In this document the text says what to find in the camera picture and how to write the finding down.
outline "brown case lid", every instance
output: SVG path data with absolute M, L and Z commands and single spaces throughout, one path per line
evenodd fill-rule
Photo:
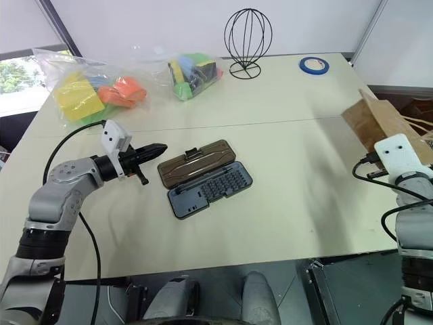
M 225 140 L 188 150 L 182 156 L 162 162 L 158 172 L 168 189 L 235 161 L 236 155 Z

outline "yellow sponge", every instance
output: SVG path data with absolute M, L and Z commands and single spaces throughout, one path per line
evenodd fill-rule
M 69 74 L 53 94 L 60 110 L 70 121 L 80 120 L 104 109 L 89 80 L 81 72 Z

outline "painter's tape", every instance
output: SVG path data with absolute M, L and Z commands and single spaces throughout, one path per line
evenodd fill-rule
M 324 74 L 329 70 L 329 63 L 315 56 L 307 56 L 299 62 L 299 68 L 309 74 Z

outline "trees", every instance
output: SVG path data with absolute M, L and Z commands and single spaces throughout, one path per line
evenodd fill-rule
M 7 60 L 0 62 L 0 94 L 21 91 L 38 83 L 38 72 L 30 74 L 23 65 Z

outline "blue tape roll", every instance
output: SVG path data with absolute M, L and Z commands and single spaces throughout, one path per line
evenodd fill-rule
M 305 65 L 307 60 L 317 60 L 323 65 L 323 68 L 320 70 L 311 69 Z M 316 58 L 315 56 L 307 56 L 299 62 L 299 68 L 309 74 L 324 74 L 329 70 L 329 63 L 327 63 L 324 59 Z

